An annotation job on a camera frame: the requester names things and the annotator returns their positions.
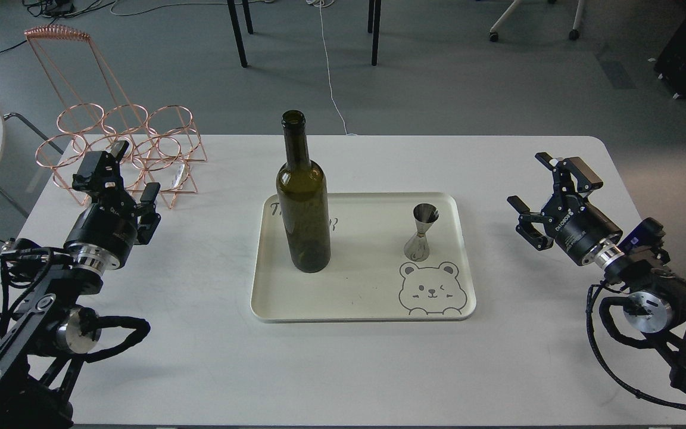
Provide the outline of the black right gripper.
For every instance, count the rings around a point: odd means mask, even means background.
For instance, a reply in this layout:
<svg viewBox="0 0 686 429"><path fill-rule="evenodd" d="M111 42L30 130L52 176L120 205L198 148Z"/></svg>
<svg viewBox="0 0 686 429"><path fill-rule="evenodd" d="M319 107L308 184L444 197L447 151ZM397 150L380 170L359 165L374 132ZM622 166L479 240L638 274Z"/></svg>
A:
<svg viewBox="0 0 686 429"><path fill-rule="evenodd" d="M518 212L516 231L537 250L555 242L578 266L594 260L593 248L602 239L616 241L623 231L588 202L604 182L580 157L554 158L540 152L535 158L553 175L553 197L541 211L530 210L516 195L507 203Z"/></svg>

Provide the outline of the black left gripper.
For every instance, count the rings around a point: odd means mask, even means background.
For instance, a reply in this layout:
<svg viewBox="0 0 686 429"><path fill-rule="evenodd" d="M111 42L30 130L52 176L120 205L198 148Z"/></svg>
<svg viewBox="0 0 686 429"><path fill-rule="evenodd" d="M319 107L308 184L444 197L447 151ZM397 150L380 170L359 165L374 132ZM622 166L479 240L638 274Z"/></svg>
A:
<svg viewBox="0 0 686 429"><path fill-rule="evenodd" d="M149 244L161 216L156 212L159 182L142 190L139 203L124 187L120 163L128 141L115 141L111 149L85 154L73 174L73 190L100 192L97 201L79 216L65 243L76 263L87 271L114 271L125 266L134 245Z"/></svg>

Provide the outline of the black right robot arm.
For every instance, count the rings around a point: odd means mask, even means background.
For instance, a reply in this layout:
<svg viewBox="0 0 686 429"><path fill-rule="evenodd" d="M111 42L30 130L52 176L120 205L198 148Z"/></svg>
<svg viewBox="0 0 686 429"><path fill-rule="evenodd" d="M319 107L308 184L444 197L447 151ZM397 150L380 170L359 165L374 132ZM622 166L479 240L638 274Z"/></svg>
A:
<svg viewBox="0 0 686 429"><path fill-rule="evenodd" d="M686 411L686 404L659 399L630 386L610 369L594 339L593 314L610 337L637 350L653 349L670 368L670 384L686 394L686 279L669 267L665 231L644 219L626 237L588 196L602 180L579 157L536 159L553 176L553 193L538 211L516 195L507 202L518 213L516 231L537 250L559 246L578 266L595 263L604 279L587 293L587 337L602 369L629 393Z"/></svg>

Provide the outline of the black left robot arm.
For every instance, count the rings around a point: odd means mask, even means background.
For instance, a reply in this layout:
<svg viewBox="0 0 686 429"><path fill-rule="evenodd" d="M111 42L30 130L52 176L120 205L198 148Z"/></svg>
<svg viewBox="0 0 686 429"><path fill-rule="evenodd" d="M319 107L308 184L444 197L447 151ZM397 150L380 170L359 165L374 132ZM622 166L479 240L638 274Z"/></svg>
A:
<svg viewBox="0 0 686 429"><path fill-rule="evenodd" d="M148 183L141 201L126 192L120 163L129 146L117 139L85 154L71 187L91 202L62 247L27 239L3 246L0 428L73 426L69 397L84 364L116 356L150 332L144 319L100 316L78 304L101 290L105 271L125 266L133 246L150 242L161 220L160 184Z"/></svg>

